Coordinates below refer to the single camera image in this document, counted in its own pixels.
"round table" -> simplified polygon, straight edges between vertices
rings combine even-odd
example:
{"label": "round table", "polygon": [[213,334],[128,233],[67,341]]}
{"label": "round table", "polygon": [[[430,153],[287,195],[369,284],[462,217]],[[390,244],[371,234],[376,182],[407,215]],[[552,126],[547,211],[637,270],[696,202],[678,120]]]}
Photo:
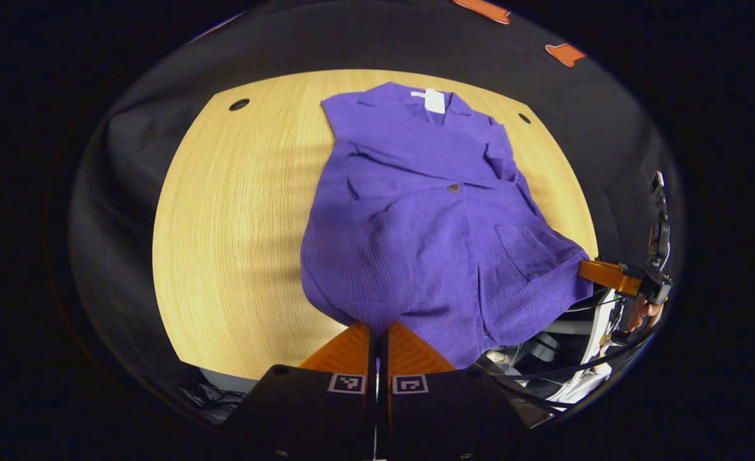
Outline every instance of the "round table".
{"label": "round table", "polygon": [[589,256],[599,254],[576,176],[526,105],[400,71],[265,79],[211,98],[181,141],[161,190],[152,273],[164,328],[181,361],[257,379],[273,364],[300,364],[345,329],[308,303],[300,282],[300,244],[334,144],[320,102],[387,81],[457,93],[505,125],[517,166],[550,226]]}

